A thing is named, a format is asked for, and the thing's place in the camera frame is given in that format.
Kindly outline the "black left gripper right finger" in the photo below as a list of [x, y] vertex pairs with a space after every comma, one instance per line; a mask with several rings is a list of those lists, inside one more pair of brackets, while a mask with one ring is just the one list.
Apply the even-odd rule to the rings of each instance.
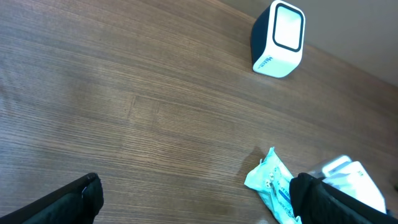
[[397, 224], [396, 218], [307, 173], [290, 181], [289, 194], [293, 213], [303, 224]]

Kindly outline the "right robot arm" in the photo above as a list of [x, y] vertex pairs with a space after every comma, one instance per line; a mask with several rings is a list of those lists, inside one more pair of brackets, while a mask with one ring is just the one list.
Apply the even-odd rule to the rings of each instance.
[[352, 161], [347, 155], [322, 161], [310, 169], [308, 174], [382, 213], [387, 213], [384, 197], [366, 169], [359, 161]]

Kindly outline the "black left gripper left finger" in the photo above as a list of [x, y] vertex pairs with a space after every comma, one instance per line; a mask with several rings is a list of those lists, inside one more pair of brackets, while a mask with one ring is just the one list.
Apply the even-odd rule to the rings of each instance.
[[1, 223], [91, 224], [103, 205], [101, 179], [92, 172], [1, 217]]

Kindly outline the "teal white tissue pack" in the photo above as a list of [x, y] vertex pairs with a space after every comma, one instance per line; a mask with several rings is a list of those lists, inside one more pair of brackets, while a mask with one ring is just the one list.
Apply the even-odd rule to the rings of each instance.
[[290, 181], [293, 175], [284, 165], [275, 148], [251, 170], [244, 185], [255, 190], [274, 218], [281, 224], [301, 224], [301, 218], [294, 214], [290, 200]]

